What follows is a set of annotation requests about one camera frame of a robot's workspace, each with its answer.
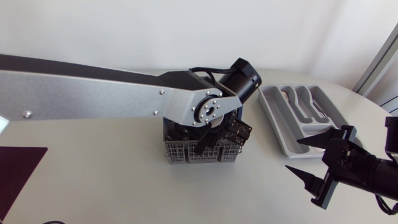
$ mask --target table surface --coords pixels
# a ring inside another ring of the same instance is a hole
[[[382,108],[310,76],[259,73],[263,85],[320,86],[356,126],[363,146],[387,159],[384,120],[390,115]],[[233,163],[170,165],[161,118],[13,122],[0,145],[48,151],[4,222],[396,223],[373,194],[344,184],[327,210],[313,205],[303,182],[284,166],[323,177],[326,165],[320,158],[286,158],[257,97],[256,92],[244,104],[243,121],[253,131]]]

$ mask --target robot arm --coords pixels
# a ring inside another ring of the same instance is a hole
[[[330,128],[323,134],[298,140],[301,144],[326,149],[322,157],[328,166],[324,179],[286,167],[304,181],[305,189],[315,196],[311,202],[321,208],[327,208],[337,183],[342,182],[374,193],[383,212],[395,215],[398,203],[391,209],[381,196],[398,201],[398,118],[386,118],[386,127],[386,153],[392,160],[379,159],[357,146],[353,143],[355,128],[342,126],[341,129]]]
[[[207,72],[212,80],[194,72]],[[212,72],[224,76],[216,82]],[[163,116],[199,140],[195,152],[201,154],[218,138],[244,144],[251,128],[233,111],[260,84],[259,74],[241,58],[226,70],[198,67],[152,76],[0,55],[0,131],[1,123],[25,119]]]

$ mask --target bolt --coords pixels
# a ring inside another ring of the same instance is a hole
[[[24,112],[22,113],[22,116],[23,116],[25,119],[29,119],[29,118],[32,117],[32,112],[31,112],[31,111],[24,111]]]

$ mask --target gray cutlery tray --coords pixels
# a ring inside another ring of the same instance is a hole
[[[324,149],[296,140],[348,124],[326,94],[314,85],[263,85],[259,101],[289,158],[322,157]]]

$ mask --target gray plastic basket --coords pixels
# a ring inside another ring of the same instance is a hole
[[[165,157],[171,164],[185,163],[185,147],[183,141],[165,142]]]
[[[203,155],[198,155],[194,152],[198,141],[187,141],[188,162],[189,163],[211,163],[216,162],[220,152],[220,144],[217,143],[215,147],[203,151]]]
[[[242,146],[226,141],[220,140],[220,162],[234,162],[239,153],[242,152]]]
[[[165,157],[171,164],[183,164],[186,157],[189,163],[234,162],[242,146],[227,140],[218,140],[215,147],[206,147],[203,155],[194,152],[198,141],[165,141]]]

